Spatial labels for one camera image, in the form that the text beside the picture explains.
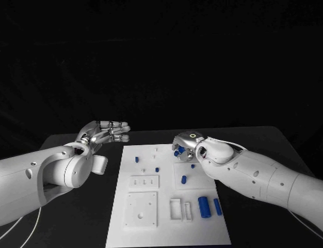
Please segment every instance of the robotic hand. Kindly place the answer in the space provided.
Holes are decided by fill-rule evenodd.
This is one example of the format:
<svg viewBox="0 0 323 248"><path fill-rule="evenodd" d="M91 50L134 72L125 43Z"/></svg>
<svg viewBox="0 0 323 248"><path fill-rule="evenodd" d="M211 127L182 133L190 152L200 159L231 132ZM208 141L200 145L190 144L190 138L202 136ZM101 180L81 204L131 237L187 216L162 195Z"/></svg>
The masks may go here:
<svg viewBox="0 0 323 248"><path fill-rule="evenodd" d="M187 131L174 137L172 150L186 162L196 157L206 175L238 193L284 207L323 231L323 181L229 143L242 148L232 149L228 143Z"/></svg>
<svg viewBox="0 0 323 248"><path fill-rule="evenodd" d="M76 141L0 160L0 226L104 174L108 159L94 155L104 143L128 142L128 123L92 121Z"/></svg>

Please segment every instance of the black background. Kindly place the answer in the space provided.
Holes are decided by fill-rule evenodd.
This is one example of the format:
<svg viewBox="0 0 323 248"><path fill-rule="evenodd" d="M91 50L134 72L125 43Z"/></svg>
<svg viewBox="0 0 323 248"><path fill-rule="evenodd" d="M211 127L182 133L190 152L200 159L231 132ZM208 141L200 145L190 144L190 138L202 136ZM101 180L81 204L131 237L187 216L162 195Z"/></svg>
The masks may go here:
<svg viewBox="0 0 323 248"><path fill-rule="evenodd" d="M323 179L323 1L0 1L0 159L91 120L275 126Z"/></svg>

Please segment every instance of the table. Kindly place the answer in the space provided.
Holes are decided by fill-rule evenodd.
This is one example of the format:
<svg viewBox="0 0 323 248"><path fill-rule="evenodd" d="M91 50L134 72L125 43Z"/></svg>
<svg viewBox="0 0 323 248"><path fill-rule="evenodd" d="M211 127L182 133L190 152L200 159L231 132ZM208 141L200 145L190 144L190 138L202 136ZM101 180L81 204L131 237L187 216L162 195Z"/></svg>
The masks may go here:
<svg viewBox="0 0 323 248"><path fill-rule="evenodd" d="M283 133L275 127L193 129L219 140L241 144L297 172L313 176ZM84 186L43 206L35 234L25 247L105 247L114 191L124 145L173 143L186 130L130 132L128 143L102 145L97 155L108 157L104 175L91 173ZM76 134L52 135L40 149L72 142ZM252 200L216 181L232 247L323 247L321 239L288 211ZM20 247L30 234L38 210L27 214L0 241L0 247ZM0 235L13 223L0 227Z"/></svg>

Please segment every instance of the mounting hole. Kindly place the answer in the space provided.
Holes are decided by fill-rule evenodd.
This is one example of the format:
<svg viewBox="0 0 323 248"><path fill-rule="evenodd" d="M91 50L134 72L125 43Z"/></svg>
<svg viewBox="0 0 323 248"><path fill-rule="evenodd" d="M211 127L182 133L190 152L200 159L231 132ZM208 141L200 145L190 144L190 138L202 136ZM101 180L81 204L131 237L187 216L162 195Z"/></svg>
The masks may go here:
<svg viewBox="0 0 323 248"><path fill-rule="evenodd" d="M27 176L29 179L32 179L32 177L33 177L33 172L32 172L30 169L26 170L26 176Z"/></svg>

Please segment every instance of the blue cylinder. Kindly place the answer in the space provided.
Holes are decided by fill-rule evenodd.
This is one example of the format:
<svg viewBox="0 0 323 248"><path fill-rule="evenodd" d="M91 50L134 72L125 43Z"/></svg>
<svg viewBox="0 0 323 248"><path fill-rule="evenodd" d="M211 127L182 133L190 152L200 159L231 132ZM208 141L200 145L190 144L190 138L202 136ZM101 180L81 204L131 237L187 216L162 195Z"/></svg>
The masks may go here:
<svg viewBox="0 0 323 248"><path fill-rule="evenodd" d="M221 206L219 206L219 199L218 198L213 199L213 203L215 203L218 215L222 215Z"/></svg>
<svg viewBox="0 0 323 248"><path fill-rule="evenodd" d="M182 146L179 146L177 150L179 150L180 153L183 153L186 151L186 149Z"/></svg>
<svg viewBox="0 0 323 248"><path fill-rule="evenodd" d="M208 197L199 197L200 217L209 218L212 216Z"/></svg>
<svg viewBox="0 0 323 248"><path fill-rule="evenodd" d="M182 184L186 184L186 176L182 177Z"/></svg>

